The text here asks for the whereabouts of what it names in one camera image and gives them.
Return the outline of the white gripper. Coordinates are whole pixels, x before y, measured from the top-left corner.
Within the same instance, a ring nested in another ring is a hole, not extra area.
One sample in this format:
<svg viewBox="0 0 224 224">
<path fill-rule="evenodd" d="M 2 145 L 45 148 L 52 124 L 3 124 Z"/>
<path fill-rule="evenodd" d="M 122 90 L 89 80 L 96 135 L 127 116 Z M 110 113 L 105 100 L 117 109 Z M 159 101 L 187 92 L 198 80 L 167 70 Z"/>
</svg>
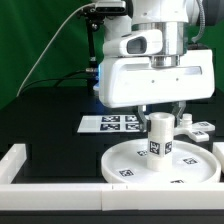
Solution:
<svg viewBox="0 0 224 224">
<path fill-rule="evenodd" d="M 140 105 L 174 102 L 172 114 L 178 126 L 185 101 L 209 98 L 214 89 L 211 50 L 189 50 L 172 68 L 152 68 L 149 57 L 107 58 L 100 65 L 100 101 L 110 108 L 138 106 L 141 132 L 150 130 L 151 121 Z"/>
</svg>

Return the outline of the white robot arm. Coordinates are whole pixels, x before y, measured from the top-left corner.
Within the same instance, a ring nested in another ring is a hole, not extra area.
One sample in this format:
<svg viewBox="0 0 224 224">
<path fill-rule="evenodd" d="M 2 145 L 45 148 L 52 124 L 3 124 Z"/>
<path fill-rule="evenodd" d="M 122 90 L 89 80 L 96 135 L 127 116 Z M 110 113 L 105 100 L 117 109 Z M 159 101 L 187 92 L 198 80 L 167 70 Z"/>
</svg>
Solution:
<svg viewBox="0 0 224 224">
<path fill-rule="evenodd" d="M 174 102 L 180 117 L 187 100 L 211 97 L 212 51 L 199 40 L 207 26 L 224 20 L 224 0 L 92 1 L 105 17 L 103 105 L 133 108 L 146 130 L 144 105 Z"/>
</svg>

